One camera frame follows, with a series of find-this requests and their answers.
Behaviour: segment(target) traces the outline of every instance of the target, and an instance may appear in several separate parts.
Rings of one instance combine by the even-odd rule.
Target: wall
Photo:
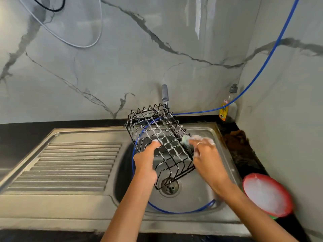
[[[262,0],[239,83],[267,58],[294,0]],[[313,241],[323,238],[323,0],[300,0],[268,66],[239,101],[237,124],[268,173],[295,198]]]
[[[72,43],[87,45],[98,35],[98,0],[67,0],[56,14],[24,2]],[[215,108],[240,77],[259,4],[102,0],[102,38],[76,49],[18,0],[0,0],[0,123],[126,118],[159,103],[164,83],[174,112]]]

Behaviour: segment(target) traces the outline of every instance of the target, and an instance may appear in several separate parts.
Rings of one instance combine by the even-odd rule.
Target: hand
[[[213,140],[202,138],[201,140],[189,140],[194,146],[193,164],[202,178],[221,197],[232,186],[232,182],[222,163]]]
[[[154,150],[158,147],[160,147],[160,143],[152,141],[143,152],[137,153],[133,157],[136,165],[135,175],[148,177],[153,183],[157,181],[157,173],[152,168],[152,162],[154,160]]]

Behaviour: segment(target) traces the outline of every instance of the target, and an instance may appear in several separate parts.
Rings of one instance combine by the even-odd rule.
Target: black cable
[[[52,11],[52,12],[59,12],[61,11],[64,7],[65,7],[65,1],[66,0],[63,0],[63,3],[62,3],[62,6],[59,8],[59,9],[50,9],[48,7],[45,7],[43,4],[41,4],[39,1],[37,0],[34,0],[36,3],[38,3],[40,6],[42,6],[43,8],[45,8],[46,10],[48,11]]]

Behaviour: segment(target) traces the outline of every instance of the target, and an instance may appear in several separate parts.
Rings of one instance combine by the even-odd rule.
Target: black wire basket
[[[181,144],[186,134],[166,105],[131,110],[125,127],[137,152],[142,152],[157,139],[161,147],[154,152],[153,167],[157,173],[157,190],[180,179],[195,169],[192,161],[193,150]]]

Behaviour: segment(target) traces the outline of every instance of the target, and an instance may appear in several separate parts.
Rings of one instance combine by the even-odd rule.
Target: yellow label
[[[224,105],[227,105],[227,103],[224,102],[221,105],[221,107],[224,106]],[[221,120],[225,121],[226,115],[228,114],[228,109],[229,109],[229,106],[228,107],[225,107],[223,109],[220,109],[219,117],[221,118]]]

